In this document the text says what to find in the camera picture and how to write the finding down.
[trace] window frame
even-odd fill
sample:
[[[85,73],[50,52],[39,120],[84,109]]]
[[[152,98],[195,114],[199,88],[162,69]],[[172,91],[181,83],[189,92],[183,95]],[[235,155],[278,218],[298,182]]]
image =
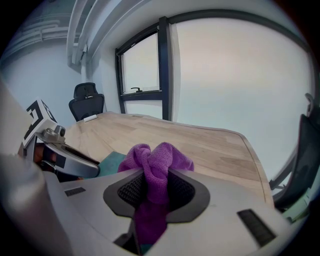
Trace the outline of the window frame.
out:
[[[253,13],[230,10],[230,9],[205,9],[181,13],[170,18],[161,17],[159,22],[142,30],[121,47],[115,49],[115,72],[116,83],[118,89],[118,98],[121,113],[125,114],[124,101],[137,101],[137,100],[162,100],[162,119],[172,121],[173,109],[173,62],[172,62],[172,46],[170,35],[170,24],[185,22],[195,19],[204,18],[227,18],[242,21],[248,21],[270,28],[285,37],[291,39],[303,50],[305,50],[310,59],[313,68],[313,98],[314,103],[319,106],[320,104],[320,73],[319,65],[315,55],[309,45],[302,40],[299,36],[291,32],[286,27]],[[157,33],[158,37],[158,67],[159,67],[159,90],[143,91],[123,94],[123,74],[122,74],[122,58],[121,56],[133,47],[135,44],[141,42],[147,37]]]

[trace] green cloth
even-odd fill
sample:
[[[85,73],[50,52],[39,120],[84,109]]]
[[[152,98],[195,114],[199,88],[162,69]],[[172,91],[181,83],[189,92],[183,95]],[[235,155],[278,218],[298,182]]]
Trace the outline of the green cloth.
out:
[[[116,174],[120,163],[125,159],[126,155],[118,152],[111,152],[105,159],[99,163],[100,174],[98,177]]]

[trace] purple cloth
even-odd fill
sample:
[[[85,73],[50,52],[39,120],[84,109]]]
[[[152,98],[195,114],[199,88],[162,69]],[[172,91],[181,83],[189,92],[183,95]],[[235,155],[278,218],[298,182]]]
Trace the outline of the purple cloth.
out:
[[[148,184],[147,198],[155,204],[169,202],[168,168],[194,171],[194,163],[173,145],[162,142],[153,152],[149,145],[137,144],[130,149],[118,168],[118,173],[142,167]]]
[[[152,245],[167,228],[168,168],[194,171],[195,167],[191,159],[167,142],[159,144],[153,152],[147,144],[135,145],[119,165],[118,173],[138,167],[144,170],[148,190],[147,199],[134,213],[135,231],[140,245]]]

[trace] black office chair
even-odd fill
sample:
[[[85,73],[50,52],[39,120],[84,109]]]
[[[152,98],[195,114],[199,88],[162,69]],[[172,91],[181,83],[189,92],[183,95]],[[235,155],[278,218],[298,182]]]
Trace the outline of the black office chair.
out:
[[[78,84],[74,88],[73,98],[83,98],[92,95],[97,95],[96,84],[94,82],[84,82]]]
[[[320,108],[314,105],[310,94],[307,116],[302,114],[299,123],[299,138],[295,158],[283,170],[280,177],[270,182],[270,187],[282,182],[291,173],[283,190],[273,196],[274,206],[279,210],[289,208],[314,183],[320,166]]]
[[[69,108],[78,122],[92,115],[103,112],[105,97],[103,94],[94,94],[89,97],[75,98],[69,102]]]

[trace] window pane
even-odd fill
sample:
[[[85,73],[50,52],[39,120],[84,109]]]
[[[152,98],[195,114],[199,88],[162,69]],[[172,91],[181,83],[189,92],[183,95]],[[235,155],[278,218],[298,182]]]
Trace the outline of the window pane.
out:
[[[148,115],[162,119],[162,100],[129,100],[124,102],[127,114]]]
[[[174,32],[176,121],[243,134],[270,180],[294,150],[307,111],[308,54],[284,35],[242,20],[190,20]]]
[[[158,36],[153,34],[122,56],[123,94],[159,90]]]

